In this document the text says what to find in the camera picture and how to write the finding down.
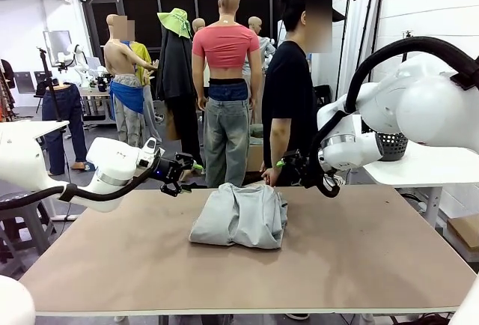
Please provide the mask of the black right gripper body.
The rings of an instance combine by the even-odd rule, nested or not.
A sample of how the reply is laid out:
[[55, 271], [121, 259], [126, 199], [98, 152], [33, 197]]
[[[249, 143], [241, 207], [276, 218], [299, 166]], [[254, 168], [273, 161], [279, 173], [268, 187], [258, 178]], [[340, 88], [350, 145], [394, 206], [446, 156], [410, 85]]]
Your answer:
[[307, 154], [306, 152], [300, 151], [299, 155], [301, 158], [301, 185], [306, 189], [317, 186], [320, 182], [320, 164], [317, 158], [317, 152], [312, 151]]

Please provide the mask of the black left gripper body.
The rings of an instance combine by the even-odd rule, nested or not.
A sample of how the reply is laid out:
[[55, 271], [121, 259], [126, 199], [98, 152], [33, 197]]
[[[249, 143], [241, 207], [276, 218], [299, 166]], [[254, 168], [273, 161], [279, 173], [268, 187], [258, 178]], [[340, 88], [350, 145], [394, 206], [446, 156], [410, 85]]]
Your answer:
[[152, 165], [148, 177], [160, 182], [166, 186], [179, 186], [179, 179], [183, 173], [183, 161], [181, 155], [172, 157], [158, 157]]

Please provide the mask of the person's right hand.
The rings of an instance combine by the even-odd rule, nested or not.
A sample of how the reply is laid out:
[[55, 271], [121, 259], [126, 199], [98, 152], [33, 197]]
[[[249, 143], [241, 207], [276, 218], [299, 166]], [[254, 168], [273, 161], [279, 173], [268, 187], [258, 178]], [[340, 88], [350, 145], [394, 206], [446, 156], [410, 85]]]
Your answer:
[[262, 178], [265, 181], [265, 184], [274, 187], [278, 182], [280, 173], [281, 169], [279, 167], [267, 168], [263, 172]]

